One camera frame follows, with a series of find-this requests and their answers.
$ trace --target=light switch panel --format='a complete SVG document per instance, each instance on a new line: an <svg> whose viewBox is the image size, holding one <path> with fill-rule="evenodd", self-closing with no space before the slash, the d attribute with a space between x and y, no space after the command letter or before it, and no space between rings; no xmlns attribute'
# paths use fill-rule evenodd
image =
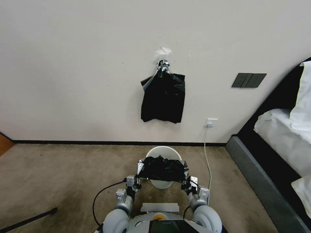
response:
<svg viewBox="0 0 311 233"><path fill-rule="evenodd" d="M256 88L256 87L258 87L266 75L267 74L265 74L265 73L253 74L252 77L250 78L249 82L246 84L245 88Z"/></svg>

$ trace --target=beige carpet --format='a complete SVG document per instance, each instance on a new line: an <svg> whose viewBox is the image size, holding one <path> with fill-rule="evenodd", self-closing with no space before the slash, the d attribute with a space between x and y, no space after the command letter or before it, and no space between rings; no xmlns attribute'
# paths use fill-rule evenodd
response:
<svg viewBox="0 0 311 233"><path fill-rule="evenodd" d="M92 202L96 193L130 174L153 146L18 144L0 157L0 228L58 207L53 216L11 231L93 232ZM189 174L207 186L209 173L203 147L173 147L189 166ZM213 173L211 207L230 233L277 232L244 176L224 147L207 147ZM104 191L95 206L99 221L114 209L117 188ZM132 216L143 202L177 202L188 206L180 184L158 190L149 181L136 195ZM186 218L191 218L188 211Z"/></svg>

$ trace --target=garbage bag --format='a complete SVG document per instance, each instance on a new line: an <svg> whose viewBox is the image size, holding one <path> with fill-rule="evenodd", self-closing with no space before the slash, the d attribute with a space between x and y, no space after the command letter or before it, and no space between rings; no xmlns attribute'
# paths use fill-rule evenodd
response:
<svg viewBox="0 0 311 233"><path fill-rule="evenodd" d="M169 62L161 60L153 76L141 81L144 89L141 119L181 122L185 101L185 76L171 73Z"/></svg>
<svg viewBox="0 0 311 233"><path fill-rule="evenodd" d="M185 161L146 157L138 161L137 176L139 178L176 181L182 183L188 178L188 165Z"/></svg>

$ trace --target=cable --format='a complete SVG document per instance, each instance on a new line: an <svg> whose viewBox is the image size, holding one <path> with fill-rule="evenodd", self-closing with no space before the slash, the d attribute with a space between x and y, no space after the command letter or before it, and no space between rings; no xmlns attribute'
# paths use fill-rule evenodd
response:
<svg viewBox="0 0 311 233"><path fill-rule="evenodd" d="M196 186L199 186L197 183L195 183L194 181L190 180L192 183L194 183Z"/></svg>
<svg viewBox="0 0 311 233"><path fill-rule="evenodd" d="M102 190L100 190L100 191L96 194L96 196L95 196L95 198L94 198L94 201L93 201L92 210L93 210L93 218L94 218L94 220L95 220L95 222L97 223L98 226L100 226L100 223L97 221L97 218L96 218L96 216L95 216L95 211L94 211L94 206L95 206L95 201L96 201L97 196L98 196L102 191L104 191L105 189L110 188L110 187L112 187L112 186L115 186L115 185L117 185L117 184L121 184L121 183L123 183L123 182L126 182L126 178L124 178L124 180L122 180L121 182L118 182L118 183L109 185L109 186L107 186L106 188L103 188Z"/></svg>
<svg viewBox="0 0 311 233"><path fill-rule="evenodd" d="M212 173L211 173L210 165L209 165L209 163L208 163L208 159L207 159L207 155L206 155L206 148L205 148L205 141L206 141L207 129L208 129L208 128L206 128L205 137L204 137L204 152L205 152L205 158L206 158L206 162L207 162L208 171L209 171L209 173L210 173L210 183L209 183L209 185L208 185L208 189L210 190L210 193L208 194L208 199L207 199L207 205L210 205Z"/></svg>
<svg viewBox="0 0 311 233"><path fill-rule="evenodd" d="M185 209L184 215L183 215L182 219L185 219L186 212L187 212L187 210L188 210L189 208L190 208L190 206L188 206L188 207Z"/></svg>

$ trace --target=trash can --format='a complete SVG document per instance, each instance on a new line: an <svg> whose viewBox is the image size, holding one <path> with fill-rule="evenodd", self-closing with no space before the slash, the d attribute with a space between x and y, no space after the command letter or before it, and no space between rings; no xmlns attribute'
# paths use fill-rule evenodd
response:
<svg viewBox="0 0 311 233"><path fill-rule="evenodd" d="M161 155L165 159L181 160L179 153L173 148L170 148L168 146L154 147L147 153L146 157L151 156L151 157L156 158L159 155ZM155 186L158 189L166 189L172 185L173 181L151 180L151 183L153 184L153 186Z"/></svg>

